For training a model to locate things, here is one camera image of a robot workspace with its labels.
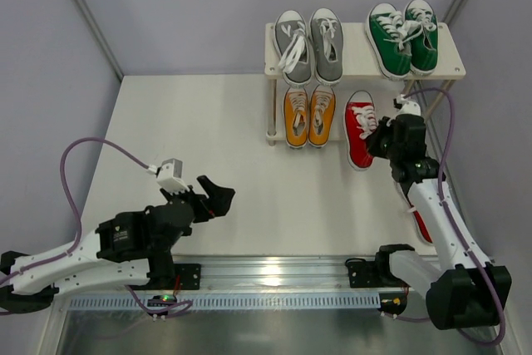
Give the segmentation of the red sneaker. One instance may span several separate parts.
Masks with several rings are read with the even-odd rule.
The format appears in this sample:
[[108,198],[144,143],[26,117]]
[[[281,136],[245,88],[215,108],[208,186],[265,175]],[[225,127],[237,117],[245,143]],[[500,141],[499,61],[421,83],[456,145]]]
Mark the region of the red sneaker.
[[373,99],[367,91],[354,92],[344,107],[343,127],[347,141],[347,160],[355,170],[366,170],[373,157],[368,153],[366,139],[377,128]]
[[416,207],[412,204],[412,202],[408,199],[408,197],[404,194],[401,186],[398,183],[395,183],[395,188],[397,190],[397,193],[401,196],[401,198],[406,203],[406,212],[410,214],[413,220],[415,221],[416,231],[420,239],[427,245],[433,245],[431,236],[428,232],[428,229],[426,228],[425,222],[423,218],[421,217],[421,214],[416,209]]

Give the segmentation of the orange sneaker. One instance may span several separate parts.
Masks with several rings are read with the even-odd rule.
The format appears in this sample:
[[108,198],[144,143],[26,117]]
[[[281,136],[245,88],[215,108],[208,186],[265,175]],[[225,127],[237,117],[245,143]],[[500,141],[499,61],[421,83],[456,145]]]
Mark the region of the orange sneaker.
[[328,143],[336,110],[336,96],[330,86],[315,87],[310,100],[311,121],[308,141],[316,148]]
[[304,88],[289,88],[283,100],[286,142],[293,149],[308,141],[308,94]]

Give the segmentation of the green sneaker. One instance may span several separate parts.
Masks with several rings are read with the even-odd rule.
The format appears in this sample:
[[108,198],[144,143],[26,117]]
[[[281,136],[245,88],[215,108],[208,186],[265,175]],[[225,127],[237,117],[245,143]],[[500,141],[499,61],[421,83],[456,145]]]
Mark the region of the green sneaker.
[[428,76],[438,63],[438,19],[425,0],[411,0],[405,8],[405,22],[411,23],[411,71]]
[[367,16],[367,40],[381,74],[390,80],[401,80],[410,71],[409,30],[402,13],[390,3],[377,4]]

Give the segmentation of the grey sneaker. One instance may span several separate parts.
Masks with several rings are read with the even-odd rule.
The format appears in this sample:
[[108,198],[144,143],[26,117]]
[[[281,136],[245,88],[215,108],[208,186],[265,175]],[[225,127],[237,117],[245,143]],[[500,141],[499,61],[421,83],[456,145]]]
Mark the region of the grey sneaker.
[[278,69],[292,88],[304,88],[312,78],[307,25],[295,10],[283,12],[273,25]]
[[321,7],[311,16],[309,24],[316,78],[324,86],[335,86],[343,74],[342,23],[335,12]]

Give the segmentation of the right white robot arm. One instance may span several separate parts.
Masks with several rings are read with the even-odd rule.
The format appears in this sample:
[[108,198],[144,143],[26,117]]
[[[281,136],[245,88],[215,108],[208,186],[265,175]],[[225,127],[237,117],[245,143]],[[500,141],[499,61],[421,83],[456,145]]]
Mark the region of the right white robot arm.
[[434,267],[413,249],[388,257],[390,273],[423,296],[440,330],[503,326],[512,278],[475,243],[456,208],[438,160],[426,153],[422,117],[384,117],[367,138],[368,152],[388,160],[392,178],[420,214],[436,249]]

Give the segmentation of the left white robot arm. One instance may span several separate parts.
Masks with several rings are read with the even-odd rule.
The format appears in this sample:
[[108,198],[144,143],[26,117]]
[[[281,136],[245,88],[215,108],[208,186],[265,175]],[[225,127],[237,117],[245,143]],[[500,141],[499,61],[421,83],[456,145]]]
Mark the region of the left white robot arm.
[[41,254],[8,251],[1,256],[1,309],[9,314],[39,312],[55,298],[110,286],[168,289],[176,280],[171,250],[193,224],[228,214],[236,194],[207,176],[197,181],[203,193],[164,192],[166,202],[117,214],[78,245]]

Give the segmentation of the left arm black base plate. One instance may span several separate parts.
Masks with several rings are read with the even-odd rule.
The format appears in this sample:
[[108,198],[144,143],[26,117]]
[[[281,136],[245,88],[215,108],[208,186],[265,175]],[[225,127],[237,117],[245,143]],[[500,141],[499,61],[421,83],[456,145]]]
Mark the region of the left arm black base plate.
[[201,264],[178,263],[174,264],[175,287],[174,291],[196,291],[200,289]]

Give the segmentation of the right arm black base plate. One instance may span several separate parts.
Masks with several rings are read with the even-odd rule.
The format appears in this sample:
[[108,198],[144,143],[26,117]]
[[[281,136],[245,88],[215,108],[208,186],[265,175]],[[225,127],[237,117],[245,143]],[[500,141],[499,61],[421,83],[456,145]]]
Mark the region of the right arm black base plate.
[[344,263],[351,288],[407,288],[408,284],[392,275],[383,262],[350,258]]

